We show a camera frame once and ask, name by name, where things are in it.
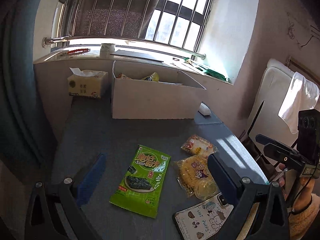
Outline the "right hand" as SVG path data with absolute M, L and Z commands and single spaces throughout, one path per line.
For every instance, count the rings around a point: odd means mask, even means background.
M 284 164 L 278 165 L 279 169 L 284 171 L 286 166 Z M 282 188 L 283 195 L 285 198 L 287 198 L 287 194 L 285 191 L 285 175 L 280 177 L 278 179 L 278 183 L 280 187 Z M 306 208 L 308 208 L 310 202 L 312 201 L 312 192 L 315 185 L 315 179 L 314 178 L 300 178 L 299 184 L 301 189 L 299 189 L 299 194 L 296 197 L 296 200 L 294 200 L 292 205 L 292 210 L 295 213 L 302 212 Z

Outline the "fluffy beige sleeve forearm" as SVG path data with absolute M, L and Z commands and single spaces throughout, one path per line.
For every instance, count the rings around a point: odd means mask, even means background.
M 297 214 L 289 216 L 290 239 L 301 239 L 310 228 L 319 213 L 319 196 L 312 193 L 308 207 Z

